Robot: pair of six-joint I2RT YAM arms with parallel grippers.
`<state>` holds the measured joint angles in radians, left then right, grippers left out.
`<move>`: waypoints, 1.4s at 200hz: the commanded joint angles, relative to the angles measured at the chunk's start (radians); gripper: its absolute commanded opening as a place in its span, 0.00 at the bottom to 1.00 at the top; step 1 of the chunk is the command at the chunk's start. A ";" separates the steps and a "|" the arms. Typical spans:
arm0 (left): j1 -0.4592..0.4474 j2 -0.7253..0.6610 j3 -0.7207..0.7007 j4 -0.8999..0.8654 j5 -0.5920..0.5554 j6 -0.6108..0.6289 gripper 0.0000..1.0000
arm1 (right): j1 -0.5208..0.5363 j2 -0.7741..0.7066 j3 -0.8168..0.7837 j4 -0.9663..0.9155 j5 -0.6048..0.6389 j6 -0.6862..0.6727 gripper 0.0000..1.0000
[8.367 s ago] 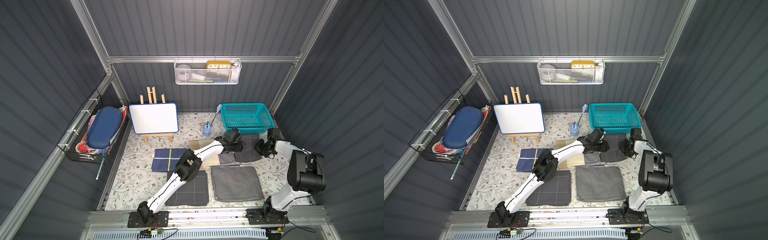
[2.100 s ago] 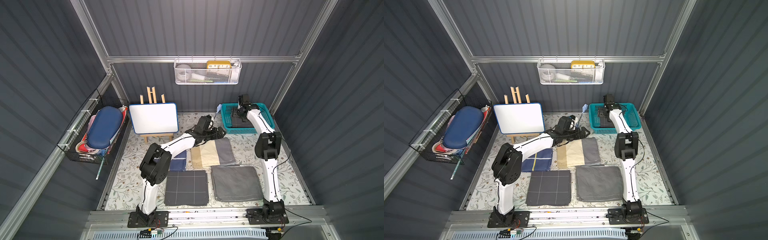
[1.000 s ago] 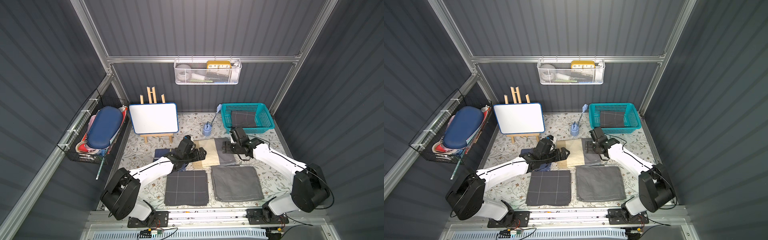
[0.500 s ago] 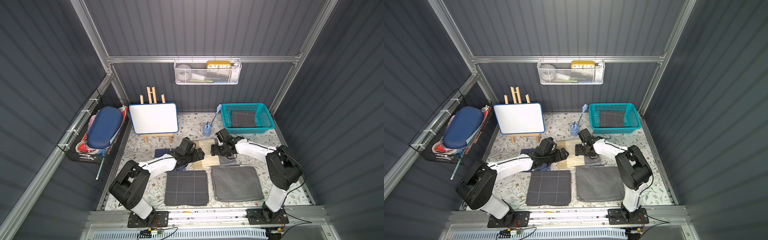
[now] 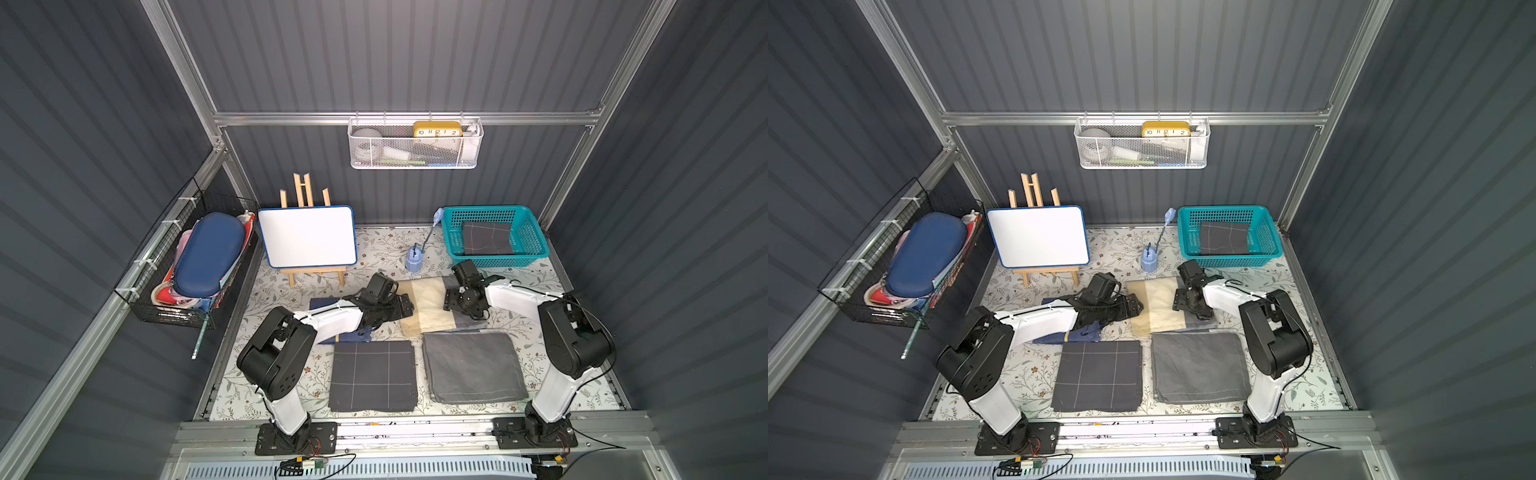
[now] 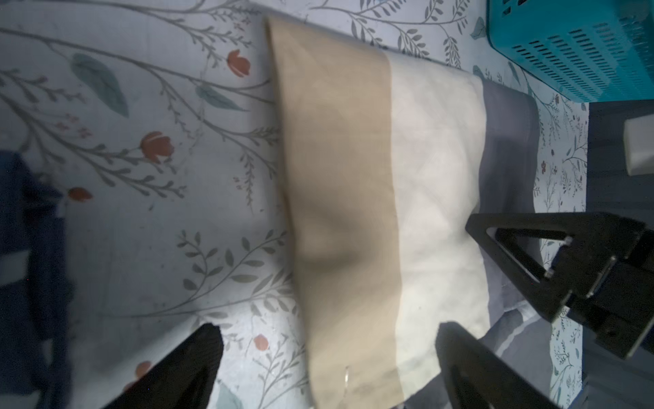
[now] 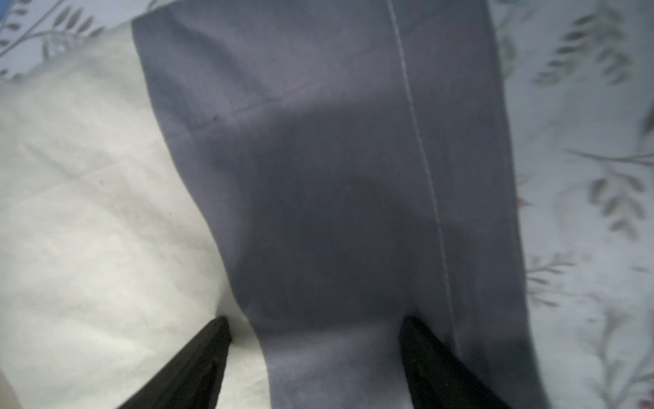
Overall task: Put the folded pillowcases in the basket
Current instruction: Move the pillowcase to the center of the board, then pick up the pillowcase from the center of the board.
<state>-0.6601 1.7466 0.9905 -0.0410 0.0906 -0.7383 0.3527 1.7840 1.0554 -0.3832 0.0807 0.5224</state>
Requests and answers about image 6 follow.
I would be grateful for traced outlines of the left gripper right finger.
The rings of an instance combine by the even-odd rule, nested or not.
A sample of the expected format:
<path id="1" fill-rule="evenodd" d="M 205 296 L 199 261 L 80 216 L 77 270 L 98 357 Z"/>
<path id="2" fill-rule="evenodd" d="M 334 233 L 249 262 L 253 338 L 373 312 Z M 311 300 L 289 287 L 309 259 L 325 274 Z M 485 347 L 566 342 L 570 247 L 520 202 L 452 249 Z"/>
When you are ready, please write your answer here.
<path id="1" fill-rule="evenodd" d="M 439 325 L 435 348 L 453 408 L 557 407 L 456 322 Z"/>

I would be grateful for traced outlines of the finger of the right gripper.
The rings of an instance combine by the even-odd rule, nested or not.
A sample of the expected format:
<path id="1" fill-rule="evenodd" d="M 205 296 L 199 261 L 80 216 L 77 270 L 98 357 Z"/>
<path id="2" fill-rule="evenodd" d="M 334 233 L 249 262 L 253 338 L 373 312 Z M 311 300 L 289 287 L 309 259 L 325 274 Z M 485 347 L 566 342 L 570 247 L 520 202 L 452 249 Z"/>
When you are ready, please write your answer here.
<path id="1" fill-rule="evenodd" d="M 610 272 L 625 262 L 647 231 L 645 223 L 603 213 L 478 213 L 466 231 L 502 269 L 545 320 L 553 320 L 571 296 L 599 293 Z M 549 269 L 524 251 L 517 238 L 560 241 Z"/>

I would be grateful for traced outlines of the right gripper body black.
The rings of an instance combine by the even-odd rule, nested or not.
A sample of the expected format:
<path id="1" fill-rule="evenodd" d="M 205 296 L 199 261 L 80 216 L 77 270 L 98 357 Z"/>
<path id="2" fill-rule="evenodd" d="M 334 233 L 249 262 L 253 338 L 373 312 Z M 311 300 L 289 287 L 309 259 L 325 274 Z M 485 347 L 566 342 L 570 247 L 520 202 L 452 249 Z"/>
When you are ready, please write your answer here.
<path id="1" fill-rule="evenodd" d="M 653 351 L 653 231 L 613 214 L 556 214 L 564 236 L 548 282 L 563 291 L 568 316 L 618 358 Z"/>

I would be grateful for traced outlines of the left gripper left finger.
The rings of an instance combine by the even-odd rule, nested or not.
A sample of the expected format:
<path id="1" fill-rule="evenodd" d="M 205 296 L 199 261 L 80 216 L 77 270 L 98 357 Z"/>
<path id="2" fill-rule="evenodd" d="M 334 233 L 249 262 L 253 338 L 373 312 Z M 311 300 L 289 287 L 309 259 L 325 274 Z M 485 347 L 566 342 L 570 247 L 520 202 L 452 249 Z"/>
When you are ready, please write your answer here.
<path id="1" fill-rule="evenodd" d="M 201 325 L 108 408 L 206 408 L 224 343 L 217 325 Z"/>

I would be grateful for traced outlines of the beige cream grey pillowcase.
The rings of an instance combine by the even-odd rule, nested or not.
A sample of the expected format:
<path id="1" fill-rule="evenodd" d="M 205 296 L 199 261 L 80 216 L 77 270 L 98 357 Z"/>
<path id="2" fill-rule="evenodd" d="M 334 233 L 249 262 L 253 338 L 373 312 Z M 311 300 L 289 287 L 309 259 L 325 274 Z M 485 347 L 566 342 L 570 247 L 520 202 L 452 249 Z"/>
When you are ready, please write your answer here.
<path id="1" fill-rule="evenodd" d="M 287 18 L 266 31 L 313 405 L 449 407 L 448 321 L 547 393 L 552 327 L 465 228 L 533 212 L 534 99 Z"/>

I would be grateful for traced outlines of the teal plastic basket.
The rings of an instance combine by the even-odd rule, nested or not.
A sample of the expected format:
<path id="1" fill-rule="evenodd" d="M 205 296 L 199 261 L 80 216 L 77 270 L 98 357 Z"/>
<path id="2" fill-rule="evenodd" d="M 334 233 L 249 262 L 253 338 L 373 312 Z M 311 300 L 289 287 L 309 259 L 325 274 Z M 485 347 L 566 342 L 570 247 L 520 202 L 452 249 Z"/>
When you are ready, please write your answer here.
<path id="1" fill-rule="evenodd" d="M 490 45 L 574 102 L 653 97 L 653 3 L 490 1 Z"/>

